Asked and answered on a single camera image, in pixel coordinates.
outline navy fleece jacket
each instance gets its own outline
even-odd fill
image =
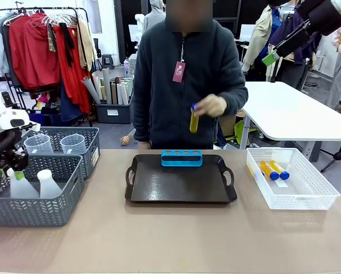
[[[191,105],[209,94],[223,97],[224,115],[236,114],[248,91],[239,64],[233,34],[218,22],[203,33],[184,38],[185,71],[181,83],[173,81],[180,61],[182,34],[161,22],[141,38],[134,78],[133,125],[135,139],[153,144],[208,146],[216,139],[217,118],[200,117],[198,131],[189,131]]]

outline clear plastic cup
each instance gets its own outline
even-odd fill
[[[23,144],[29,154],[51,154],[52,147],[50,137],[44,134],[38,134],[27,138]]]
[[[86,143],[84,136],[81,134],[73,134],[64,137],[60,141],[64,154],[83,154],[86,152]]]

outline red tag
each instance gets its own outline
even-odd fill
[[[177,83],[182,82],[184,68],[186,67],[186,63],[177,62],[176,70],[174,71],[173,81]]]

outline basket label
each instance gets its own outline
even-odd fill
[[[107,116],[119,116],[118,110],[107,110]]]
[[[96,148],[95,152],[92,155],[92,166],[94,167],[98,161],[99,153],[98,153],[98,147]]]
[[[287,185],[287,184],[285,183],[285,181],[282,180],[282,179],[276,180],[275,183],[276,183],[276,185],[277,185],[278,187],[288,187],[288,185]]]

